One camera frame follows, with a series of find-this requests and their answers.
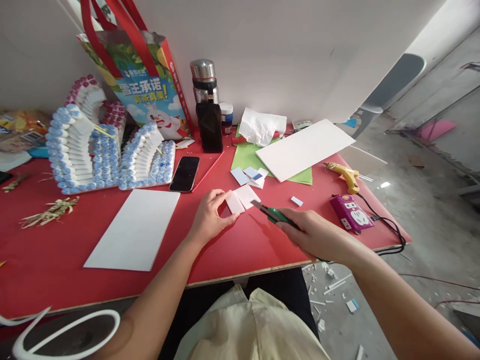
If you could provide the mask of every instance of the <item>beige shirt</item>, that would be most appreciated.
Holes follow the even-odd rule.
[[[308,326],[275,297],[240,285],[222,295],[182,338],[175,360],[330,360]]]

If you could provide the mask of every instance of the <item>black pants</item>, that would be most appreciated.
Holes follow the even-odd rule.
[[[160,360],[173,359],[180,340],[187,331],[200,320],[220,296],[233,286],[232,281],[226,281],[186,289],[181,296],[178,309],[158,358]],[[310,308],[307,286],[300,267],[250,277],[247,287],[243,289],[247,299],[252,291],[257,288],[263,289],[284,303],[291,312],[305,322],[317,339],[319,338]]]

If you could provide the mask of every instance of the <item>red bag handle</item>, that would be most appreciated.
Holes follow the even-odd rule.
[[[107,30],[107,31],[117,30],[117,26],[107,20],[97,0],[93,0],[91,4],[93,5],[93,10],[95,10],[96,20],[101,25],[103,30]]]
[[[115,65],[115,62],[110,57],[105,47],[100,42],[95,32],[94,25],[92,24],[92,13],[90,11],[90,1],[95,0],[80,0],[81,6],[81,20],[83,22],[83,28],[85,29],[85,34],[88,40],[90,41],[91,47],[95,50],[98,57],[103,61],[108,71],[113,75],[114,78],[121,79],[123,78],[122,73]]]
[[[121,0],[121,2],[125,7],[126,11],[130,14],[133,22],[136,24],[136,27],[140,31],[148,31],[147,26],[145,25],[144,20],[142,19],[142,16],[140,15],[133,0]]]
[[[145,23],[143,22],[142,18],[140,17],[140,14],[135,7],[134,3],[132,0],[122,0],[124,1],[125,7],[131,11],[132,17],[138,21],[140,21],[140,26],[137,24],[138,28],[134,25],[134,22],[130,18],[129,14],[127,11],[124,9],[122,5],[120,5],[119,0],[105,0],[106,4],[110,7],[110,9],[113,11],[113,14],[115,15],[117,21],[123,26],[125,29],[126,33],[128,34],[128,37],[131,40],[131,43],[136,49],[136,52],[138,53],[138,56],[140,56],[141,61],[145,65],[146,71],[151,77],[159,76],[159,71],[155,67],[154,59],[152,58],[152,55],[150,54],[150,50],[147,47],[147,44],[145,43],[142,34],[140,34],[140,30],[145,29],[147,30],[147,27],[145,26]]]

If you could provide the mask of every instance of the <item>yellow glue gun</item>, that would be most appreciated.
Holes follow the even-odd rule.
[[[343,176],[343,179],[346,181],[346,184],[348,186],[347,191],[350,195],[355,195],[360,192],[360,188],[357,184],[356,179],[356,177],[359,176],[360,173],[357,170],[352,170],[335,162],[322,162],[322,164],[325,165],[328,170],[331,170]]]

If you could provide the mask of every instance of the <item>hand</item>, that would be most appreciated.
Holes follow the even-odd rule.
[[[348,232],[325,220],[313,210],[297,211],[290,208],[278,210],[297,224],[301,231],[286,222],[279,221],[276,225],[312,261],[316,261],[315,257],[318,257],[348,266],[359,252],[369,250]]]
[[[200,201],[187,238],[198,242],[202,247],[216,237],[227,226],[233,224],[240,214],[229,217],[219,216],[218,208],[232,193],[221,189],[210,190]]]

